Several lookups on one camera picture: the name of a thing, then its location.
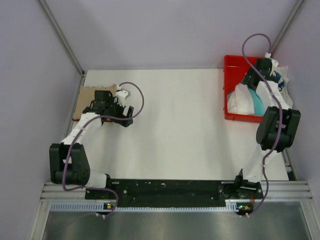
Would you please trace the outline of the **white t shirt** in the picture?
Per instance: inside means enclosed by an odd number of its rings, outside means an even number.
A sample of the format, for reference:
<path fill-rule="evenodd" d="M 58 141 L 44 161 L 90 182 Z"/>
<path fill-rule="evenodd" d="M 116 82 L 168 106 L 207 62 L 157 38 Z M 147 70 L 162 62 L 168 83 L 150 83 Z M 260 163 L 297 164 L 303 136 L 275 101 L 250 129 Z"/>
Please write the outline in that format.
<path fill-rule="evenodd" d="M 252 90 L 242 83 L 237 84 L 235 90 L 227 96 L 227 112 L 262 117 L 268 107 L 278 107 L 278 103 L 283 110 L 291 109 L 293 100 L 287 89 L 289 82 L 287 72 L 287 66 L 276 68 L 274 76 L 279 78 L 279 83 L 268 82 L 273 94 L 270 94 L 264 81 L 260 81 L 256 90 Z"/>

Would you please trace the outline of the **teal t shirt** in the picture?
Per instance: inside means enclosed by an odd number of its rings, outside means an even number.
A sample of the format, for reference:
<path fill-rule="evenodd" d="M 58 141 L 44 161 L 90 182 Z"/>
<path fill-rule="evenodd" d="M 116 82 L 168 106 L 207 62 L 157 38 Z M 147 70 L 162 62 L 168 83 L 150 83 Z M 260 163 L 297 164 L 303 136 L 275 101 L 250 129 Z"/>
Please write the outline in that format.
<path fill-rule="evenodd" d="M 262 117 L 265 111 L 261 99 L 254 91 L 233 91 L 227 95 L 228 113 Z"/>

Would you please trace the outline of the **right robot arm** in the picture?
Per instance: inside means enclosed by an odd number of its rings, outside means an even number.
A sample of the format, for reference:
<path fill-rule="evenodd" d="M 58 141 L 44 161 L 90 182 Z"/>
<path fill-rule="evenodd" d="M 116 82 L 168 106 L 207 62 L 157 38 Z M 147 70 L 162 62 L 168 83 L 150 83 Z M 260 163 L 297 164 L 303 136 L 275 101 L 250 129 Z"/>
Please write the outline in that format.
<path fill-rule="evenodd" d="M 277 70 L 278 62 L 269 55 L 257 59 L 227 99 L 228 113 L 262 117 L 255 135 L 255 152 L 233 185 L 239 198 L 261 192 L 260 182 L 271 156 L 291 147 L 295 139 L 301 113 L 283 98 L 284 81 Z"/>

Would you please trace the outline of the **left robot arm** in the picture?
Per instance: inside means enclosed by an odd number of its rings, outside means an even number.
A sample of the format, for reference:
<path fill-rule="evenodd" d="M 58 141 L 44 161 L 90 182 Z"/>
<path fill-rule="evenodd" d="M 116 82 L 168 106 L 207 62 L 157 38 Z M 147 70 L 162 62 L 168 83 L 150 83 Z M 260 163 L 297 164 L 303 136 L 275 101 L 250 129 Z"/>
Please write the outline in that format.
<path fill-rule="evenodd" d="M 50 179 L 54 184 L 78 185 L 96 188 L 102 198 L 109 198 L 114 191 L 110 176 L 91 169 L 85 147 L 88 146 L 95 132 L 107 118 L 123 127 L 133 123 L 131 118 L 134 108 L 128 107 L 126 98 L 130 92 L 122 89 L 112 94 L 107 90 L 96 90 L 94 99 L 83 109 L 75 128 L 60 143 L 53 143 L 49 148 Z"/>

